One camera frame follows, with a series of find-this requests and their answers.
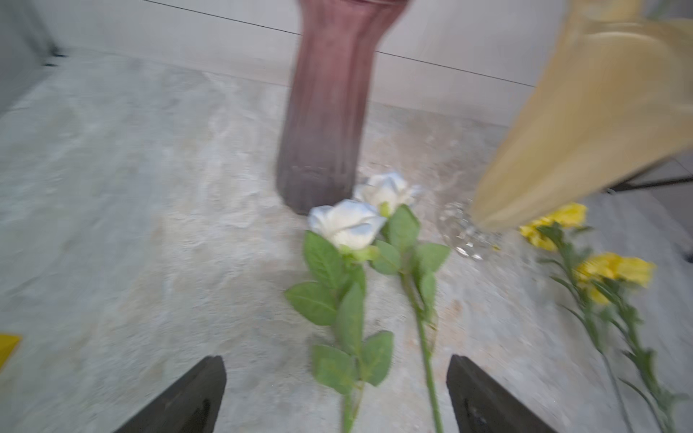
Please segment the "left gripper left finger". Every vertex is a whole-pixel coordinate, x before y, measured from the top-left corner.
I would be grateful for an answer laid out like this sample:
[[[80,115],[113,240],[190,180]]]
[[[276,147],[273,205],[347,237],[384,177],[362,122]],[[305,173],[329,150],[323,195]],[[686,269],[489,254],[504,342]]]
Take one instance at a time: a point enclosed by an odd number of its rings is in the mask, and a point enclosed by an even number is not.
[[[212,433],[226,383],[223,358],[204,357],[115,432]]]

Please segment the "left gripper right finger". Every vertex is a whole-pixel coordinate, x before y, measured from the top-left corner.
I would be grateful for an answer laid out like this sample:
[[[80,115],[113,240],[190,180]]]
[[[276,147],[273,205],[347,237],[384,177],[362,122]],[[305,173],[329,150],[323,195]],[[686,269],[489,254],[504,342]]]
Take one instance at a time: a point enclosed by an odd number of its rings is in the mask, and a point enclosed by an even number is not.
[[[468,357],[451,357],[446,384],[461,432],[555,433]]]

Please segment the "white rose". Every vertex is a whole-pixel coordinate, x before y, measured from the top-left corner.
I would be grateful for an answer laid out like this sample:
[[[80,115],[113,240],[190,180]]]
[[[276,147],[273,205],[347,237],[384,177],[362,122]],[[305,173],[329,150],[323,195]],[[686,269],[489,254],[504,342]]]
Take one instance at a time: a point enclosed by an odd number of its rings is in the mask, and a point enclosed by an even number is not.
[[[401,259],[396,275],[413,308],[434,429],[442,432],[444,427],[431,361],[438,335],[436,273],[448,259],[449,249],[420,241],[422,223],[415,216],[413,206],[421,193],[420,186],[404,180],[397,172],[388,172],[365,178],[355,187],[354,198],[376,207],[386,218],[381,238]]]
[[[334,344],[311,348],[311,372],[319,384],[342,395],[344,432],[354,427],[366,386],[384,382],[393,361],[392,332],[365,335],[364,264],[379,256],[374,243],[385,222],[374,207],[360,201],[314,207],[302,246],[311,279],[284,293],[301,316],[332,330]]]

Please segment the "yellow carnation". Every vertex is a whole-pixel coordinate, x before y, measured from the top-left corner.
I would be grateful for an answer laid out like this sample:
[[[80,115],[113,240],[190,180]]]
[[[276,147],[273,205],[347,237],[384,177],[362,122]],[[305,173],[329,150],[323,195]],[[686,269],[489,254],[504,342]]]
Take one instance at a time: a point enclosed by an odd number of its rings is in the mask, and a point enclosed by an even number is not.
[[[610,314],[608,301],[589,282],[590,274],[584,274],[580,270],[581,265],[591,258],[592,249],[579,248],[574,243],[576,236],[590,231],[590,227],[586,225],[587,214],[588,208],[585,205],[572,202],[519,227],[518,231],[530,245],[552,254],[551,257],[541,258],[541,263],[554,264],[563,272],[563,276],[554,275],[552,279],[570,293],[575,307],[566,308],[566,311],[580,322],[592,346],[599,353],[626,430],[632,432],[633,423],[607,357],[606,323]]]
[[[628,381],[624,383],[647,402],[660,431],[674,432],[674,407],[688,397],[673,393],[660,383],[655,369],[656,352],[642,343],[639,328],[644,320],[630,301],[633,292],[648,287],[655,269],[654,263],[641,258],[604,253],[593,255],[578,265],[575,276],[588,297],[602,310],[612,310],[609,322],[621,333],[626,344],[624,356],[637,369],[644,389]]]

